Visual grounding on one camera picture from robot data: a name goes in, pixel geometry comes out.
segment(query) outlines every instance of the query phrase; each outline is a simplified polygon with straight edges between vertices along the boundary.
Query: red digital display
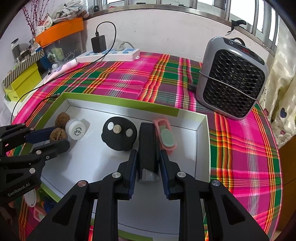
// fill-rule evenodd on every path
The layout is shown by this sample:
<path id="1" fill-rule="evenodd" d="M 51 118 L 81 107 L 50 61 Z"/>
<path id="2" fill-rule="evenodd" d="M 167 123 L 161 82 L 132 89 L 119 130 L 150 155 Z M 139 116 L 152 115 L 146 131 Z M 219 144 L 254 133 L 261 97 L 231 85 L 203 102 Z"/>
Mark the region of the red digital display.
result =
<path id="1" fill-rule="evenodd" d="M 243 48 L 242 48 L 242 51 L 244 51 L 244 52 L 246 52 L 246 53 L 250 53 L 248 50 L 243 49 Z"/>

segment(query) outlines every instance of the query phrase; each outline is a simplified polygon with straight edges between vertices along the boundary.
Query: yellow box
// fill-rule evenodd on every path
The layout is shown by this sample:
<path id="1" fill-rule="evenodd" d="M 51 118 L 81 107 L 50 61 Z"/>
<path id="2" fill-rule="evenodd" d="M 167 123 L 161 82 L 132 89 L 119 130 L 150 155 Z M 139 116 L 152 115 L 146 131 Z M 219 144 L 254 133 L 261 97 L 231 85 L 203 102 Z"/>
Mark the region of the yellow box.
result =
<path id="1" fill-rule="evenodd" d="M 10 86 L 4 89 L 11 101 L 18 101 L 22 95 L 34 89 L 41 81 L 41 76 L 38 72 L 37 64 L 32 64 L 19 77 L 17 77 Z"/>

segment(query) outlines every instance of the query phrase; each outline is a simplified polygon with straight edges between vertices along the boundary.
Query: window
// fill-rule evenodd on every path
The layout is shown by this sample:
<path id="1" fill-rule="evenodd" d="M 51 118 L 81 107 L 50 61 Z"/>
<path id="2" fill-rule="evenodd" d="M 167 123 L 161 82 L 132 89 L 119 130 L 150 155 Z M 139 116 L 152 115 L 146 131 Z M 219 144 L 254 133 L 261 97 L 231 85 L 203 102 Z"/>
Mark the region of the window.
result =
<path id="1" fill-rule="evenodd" d="M 258 11 L 258 22 L 257 29 L 262 32 L 263 28 L 263 19 L 264 19 L 264 1 L 259 0 L 259 11 Z"/>
<path id="2" fill-rule="evenodd" d="M 117 2 L 117 1 L 120 1 L 120 0 L 107 0 L 107 4 Z"/>
<path id="3" fill-rule="evenodd" d="M 199 2 L 202 2 L 202 3 L 209 4 L 209 5 L 213 5 L 213 0 L 198 0 L 197 2 L 198 2 L 198 3 L 199 3 Z"/>
<path id="4" fill-rule="evenodd" d="M 269 39 L 272 41 L 274 39 L 274 31 L 276 29 L 276 12 L 272 8 L 271 9 L 271 26 L 270 26 L 270 33 L 269 33 Z"/>
<path id="5" fill-rule="evenodd" d="M 253 25 L 255 15 L 255 0 L 232 0 L 230 13 L 240 19 L 245 20 L 248 24 Z"/>
<path id="6" fill-rule="evenodd" d="M 277 34 L 277 36 L 276 36 L 276 46 L 277 46 L 277 44 L 278 44 L 278 41 L 279 41 L 279 25 L 278 25 L 278 34 Z"/>

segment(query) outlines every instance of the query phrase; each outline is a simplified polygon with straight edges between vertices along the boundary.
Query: striped box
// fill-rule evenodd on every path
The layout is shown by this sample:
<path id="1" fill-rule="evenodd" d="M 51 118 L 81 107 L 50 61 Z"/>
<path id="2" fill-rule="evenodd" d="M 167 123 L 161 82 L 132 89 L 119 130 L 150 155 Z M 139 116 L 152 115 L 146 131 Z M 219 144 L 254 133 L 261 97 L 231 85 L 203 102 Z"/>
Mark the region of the striped box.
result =
<path id="1" fill-rule="evenodd" d="M 27 68 L 29 68 L 32 64 L 36 63 L 39 59 L 44 56 L 44 51 L 40 50 L 37 53 L 31 55 L 30 58 L 26 59 L 20 65 L 18 65 L 14 70 L 12 70 L 6 78 L 3 80 L 3 84 L 5 88 L 11 85 L 11 83 L 20 76 Z"/>

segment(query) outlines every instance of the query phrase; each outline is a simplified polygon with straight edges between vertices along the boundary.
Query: black hook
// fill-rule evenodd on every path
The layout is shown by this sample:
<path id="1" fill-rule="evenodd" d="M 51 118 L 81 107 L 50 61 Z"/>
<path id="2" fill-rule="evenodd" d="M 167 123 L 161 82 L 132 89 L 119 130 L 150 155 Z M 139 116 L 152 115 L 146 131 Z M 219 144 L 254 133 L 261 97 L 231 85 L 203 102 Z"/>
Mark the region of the black hook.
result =
<path id="1" fill-rule="evenodd" d="M 230 33 L 234 30 L 234 27 L 238 27 L 240 26 L 241 24 L 243 25 L 247 25 L 246 21 L 245 20 L 237 20 L 237 21 L 234 21 L 234 20 L 231 20 L 231 30 L 228 31 L 227 33 Z"/>

